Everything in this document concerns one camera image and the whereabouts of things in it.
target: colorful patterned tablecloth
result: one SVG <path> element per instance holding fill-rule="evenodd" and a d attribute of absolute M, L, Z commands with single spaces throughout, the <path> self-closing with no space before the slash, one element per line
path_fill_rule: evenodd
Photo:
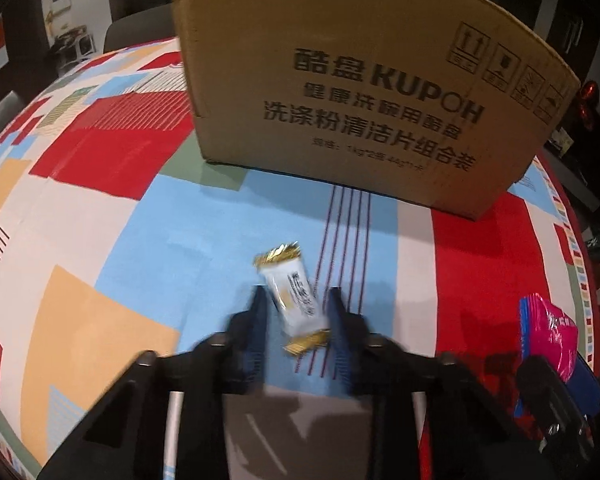
<path fill-rule="evenodd" d="M 0 135 L 0 447 L 34 477 L 137 352 L 185 351 L 221 330 L 262 282 L 254 255 L 293 240 L 320 301 L 340 286 L 375 332 L 412 352 L 460 354 L 512 407 L 520 297 L 538 292 L 560 306 L 578 325 L 580 353 L 596 363 L 593 300 L 568 209 L 537 159 L 477 222 L 208 165 L 177 40 L 101 56 L 51 85 Z M 362 408 L 346 398 L 328 349 L 293 359 L 282 342 L 274 318 L 266 391 L 286 399 L 278 428 L 288 423 L 305 446 L 320 425 L 299 413 L 315 421 Z M 277 474 L 256 465 L 251 447 L 270 412 L 244 419 L 240 410 L 253 415 L 245 403 L 254 401 L 235 402 L 236 478 L 294 467 L 309 474 L 301 458 L 320 451 L 299 452 L 298 443 L 265 453 L 260 462 Z M 245 437 L 250 431 L 257 437 Z"/>

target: table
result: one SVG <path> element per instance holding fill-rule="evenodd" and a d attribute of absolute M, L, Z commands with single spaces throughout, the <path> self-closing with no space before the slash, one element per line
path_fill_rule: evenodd
<path fill-rule="evenodd" d="M 471 222 L 212 166 L 196 141 L 177 40 L 79 66 L 0 135 L 3 453 L 34 477 L 137 352 L 186 351 L 221 330 L 263 282 L 254 255 L 294 240 L 320 301 L 340 286 L 372 330 L 412 352 L 459 354 L 508 408 L 526 294 L 576 321 L 578 349 L 597 367 L 584 245 L 547 171 L 536 158 Z M 286 356 L 279 326 L 274 318 L 267 399 L 227 403 L 234 478 L 362 478 L 367 407 L 346 397 L 328 350 Z M 173 476 L 173 446 L 165 472 Z"/>

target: pink package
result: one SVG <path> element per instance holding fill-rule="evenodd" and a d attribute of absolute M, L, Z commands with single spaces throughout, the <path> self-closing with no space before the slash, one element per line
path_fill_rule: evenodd
<path fill-rule="evenodd" d="M 520 307 L 523 357 L 543 355 L 560 378 L 568 381 L 577 358 L 578 327 L 560 308 L 539 294 L 524 298 Z"/>

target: candy wrapper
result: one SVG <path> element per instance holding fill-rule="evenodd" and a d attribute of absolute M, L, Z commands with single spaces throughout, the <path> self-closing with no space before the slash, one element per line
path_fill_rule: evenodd
<path fill-rule="evenodd" d="M 575 367 L 578 327 L 553 303 L 539 294 L 520 300 L 522 357 L 542 355 L 566 383 Z"/>
<path fill-rule="evenodd" d="M 253 264 L 267 285 L 290 337 L 285 349 L 294 355 L 325 344 L 328 322 L 309 285 L 298 244 L 283 244 L 256 256 Z"/>

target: cardboard box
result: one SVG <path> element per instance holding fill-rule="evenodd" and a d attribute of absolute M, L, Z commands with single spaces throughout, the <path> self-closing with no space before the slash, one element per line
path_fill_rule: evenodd
<path fill-rule="evenodd" d="M 174 0 L 206 160 L 477 218 L 579 81 L 487 0 Z"/>

